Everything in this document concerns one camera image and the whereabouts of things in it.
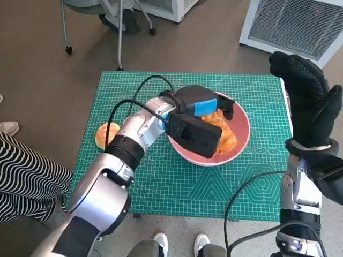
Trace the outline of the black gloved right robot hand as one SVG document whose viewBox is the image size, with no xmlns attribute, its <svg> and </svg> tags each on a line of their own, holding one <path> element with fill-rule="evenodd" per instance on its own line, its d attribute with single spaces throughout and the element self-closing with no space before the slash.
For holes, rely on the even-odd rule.
<svg viewBox="0 0 343 257">
<path fill-rule="evenodd" d="M 298 55 L 275 52 L 270 73 L 284 81 L 290 97 L 293 140 L 306 148 L 324 147 L 342 109 L 342 86 L 329 88 L 323 71 Z"/>
</svg>

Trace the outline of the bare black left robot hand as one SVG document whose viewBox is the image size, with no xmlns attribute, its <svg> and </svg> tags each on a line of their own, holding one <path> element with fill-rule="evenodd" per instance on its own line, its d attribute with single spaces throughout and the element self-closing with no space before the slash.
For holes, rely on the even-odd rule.
<svg viewBox="0 0 343 257">
<path fill-rule="evenodd" d="M 200 85 L 185 86 L 176 91 L 178 110 L 192 117 L 212 114 L 220 109 L 227 120 L 233 118 L 235 101 Z"/>
</svg>

